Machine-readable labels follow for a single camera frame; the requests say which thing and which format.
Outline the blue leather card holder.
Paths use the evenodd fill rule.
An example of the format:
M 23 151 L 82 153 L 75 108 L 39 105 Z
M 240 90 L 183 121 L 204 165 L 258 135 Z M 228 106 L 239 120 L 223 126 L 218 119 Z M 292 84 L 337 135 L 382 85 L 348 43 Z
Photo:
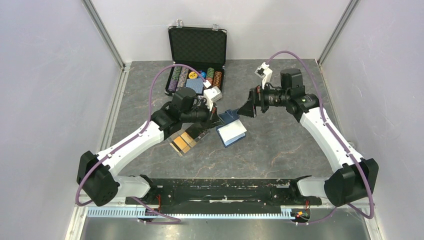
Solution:
M 237 109 L 228 109 L 218 116 L 223 120 L 223 125 L 215 129 L 225 148 L 239 142 L 246 137 L 247 129 L 240 121 Z

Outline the clear acrylic card box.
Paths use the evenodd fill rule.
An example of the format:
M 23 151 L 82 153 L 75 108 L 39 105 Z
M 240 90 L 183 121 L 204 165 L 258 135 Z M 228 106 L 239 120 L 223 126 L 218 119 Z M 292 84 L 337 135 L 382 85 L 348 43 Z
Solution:
M 182 157 L 209 133 L 209 128 L 203 127 L 200 123 L 193 123 L 187 128 L 180 129 L 173 133 L 167 141 L 175 152 Z

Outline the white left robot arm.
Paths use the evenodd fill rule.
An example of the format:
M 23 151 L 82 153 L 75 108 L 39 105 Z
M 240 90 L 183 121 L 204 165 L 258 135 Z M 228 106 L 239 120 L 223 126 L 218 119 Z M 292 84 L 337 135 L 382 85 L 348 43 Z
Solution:
M 173 94 L 171 101 L 153 112 L 148 120 L 127 137 L 98 153 L 83 153 L 76 176 L 76 204 L 84 205 L 79 201 L 81 191 L 90 198 L 88 204 L 94 203 L 98 207 L 116 197 L 137 197 L 145 204 L 153 203 L 157 198 L 157 190 L 148 179 L 142 176 L 121 176 L 121 170 L 149 148 L 180 131 L 185 123 L 193 123 L 203 129 L 222 125 L 216 105 L 221 98 L 222 93 L 216 86 L 204 90 L 201 98 L 191 88 L 180 88 Z

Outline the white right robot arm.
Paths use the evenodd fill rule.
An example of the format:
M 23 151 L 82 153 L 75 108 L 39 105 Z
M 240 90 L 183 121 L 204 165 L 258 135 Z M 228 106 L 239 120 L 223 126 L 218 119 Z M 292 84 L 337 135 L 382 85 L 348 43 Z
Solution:
M 322 101 L 315 94 L 306 93 L 299 69 L 282 70 L 280 86 L 270 83 L 272 73 L 267 64 L 255 71 L 262 82 L 249 90 L 238 115 L 254 118 L 257 108 L 265 113 L 269 107 L 284 107 L 310 133 L 333 171 L 328 178 L 304 176 L 293 180 L 289 199 L 302 204 L 309 197 L 324 198 L 340 207 L 370 197 L 377 180 L 377 162 L 373 158 L 365 159 L 344 139 L 321 107 Z

